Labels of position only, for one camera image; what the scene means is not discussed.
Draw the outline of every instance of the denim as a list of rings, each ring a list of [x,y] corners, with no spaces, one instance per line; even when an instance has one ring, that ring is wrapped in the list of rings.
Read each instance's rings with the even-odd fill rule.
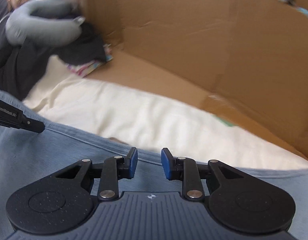
[[[0,100],[21,109],[24,114],[46,125],[38,134],[0,126],[0,240],[13,229],[5,212],[9,196],[44,176],[47,176],[80,159],[103,162],[115,155],[126,155],[130,146],[90,134],[72,127],[50,122],[9,94],[0,91]],[[138,165],[132,180],[119,182],[122,191],[181,191],[180,181],[165,178],[158,153],[138,149]],[[289,233],[299,240],[308,240],[308,169],[292,171],[240,169],[250,175],[287,191],[296,202],[296,214]],[[99,180],[95,180],[95,195]]]

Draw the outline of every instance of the logo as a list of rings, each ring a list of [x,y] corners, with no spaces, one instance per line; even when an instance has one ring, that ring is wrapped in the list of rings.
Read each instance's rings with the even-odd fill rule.
[[[150,194],[150,195],[148,195],[147,196],[149,199],[154,199],[154,198],[156,198],[156,196],[154,195],[154,194]]]
[[[16,113],[12,113],[12,112],[10,112],[10,111],[2,108],[2,107],[0,107],[0,111],[5,112],[6,114],[9,114],[9,115],[12,115],[12,116],[16,117]]]

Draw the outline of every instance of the textured grip surface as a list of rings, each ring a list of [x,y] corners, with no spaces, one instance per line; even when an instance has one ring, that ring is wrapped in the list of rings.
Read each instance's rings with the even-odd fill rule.
[[[222,227],[203,204],[182,199],[178,192],[124,192],[100,203],[93,216],[71,232],[33,236],[17,231],[9,240],[294,240],[287,232],[243,236]]]

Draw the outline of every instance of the circular mount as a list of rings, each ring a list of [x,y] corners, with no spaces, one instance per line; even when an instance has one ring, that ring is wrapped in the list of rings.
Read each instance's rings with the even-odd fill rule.
[[[48,177],[21,188],[6,204],[11,225],[33,235],[66,232],[81,224],[92,210],[89,192],[75,181]]]
[[[209,210],[223,225],[245,234],[287,230],[295,202],[284,190],[255,178],[227,181],[209,197]]]

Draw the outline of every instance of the white fabric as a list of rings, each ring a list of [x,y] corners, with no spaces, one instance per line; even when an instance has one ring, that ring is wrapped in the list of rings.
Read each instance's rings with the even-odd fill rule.
[[[24,104],[54,122],[132,146],[234,167],[293,170],[308,161],[214,115],[179,101],[117,84],[81,79],[56,57]]]

